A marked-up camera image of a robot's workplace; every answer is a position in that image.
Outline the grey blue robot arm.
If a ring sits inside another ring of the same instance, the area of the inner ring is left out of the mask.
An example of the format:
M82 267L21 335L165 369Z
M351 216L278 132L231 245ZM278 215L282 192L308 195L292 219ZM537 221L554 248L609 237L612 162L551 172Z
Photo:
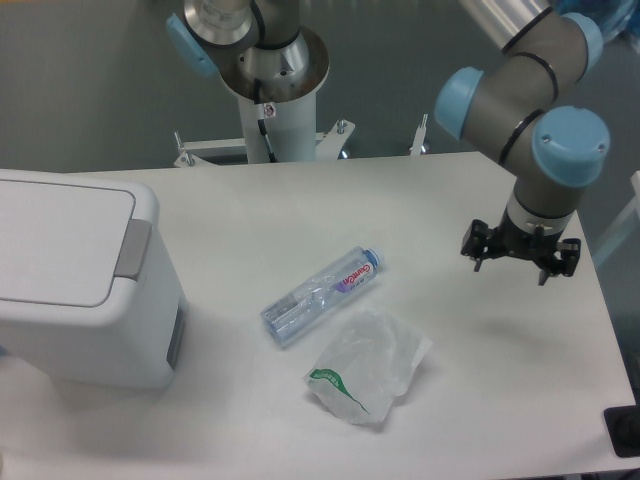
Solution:
M502 257L534 263L539 278L571 276L581 243L563 233L610 145L593 112L557 98L596 64L598 26L546 1L467 1L464 8L505 56L487 74L453 74L434 107L438 124L511 173L500 223L470 225L461 252L476 265ZM328 76L324 42L300 21L296 1L187 1L166 31L199 75L236 97L251 163L334 160L336 134L316 133L316 94Z

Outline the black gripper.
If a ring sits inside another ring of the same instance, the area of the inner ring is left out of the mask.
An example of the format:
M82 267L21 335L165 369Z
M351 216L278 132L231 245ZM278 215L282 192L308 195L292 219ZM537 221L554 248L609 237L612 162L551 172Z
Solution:
M543 217L521 204L508 204L496 232L479 219L471 222L460 254L474 262L475 272L489 259L509 257L534 262L540 269L538 285L544 286L549 278L572 277L577 269L582 241L569 238L559 242L562 233L563 217Z

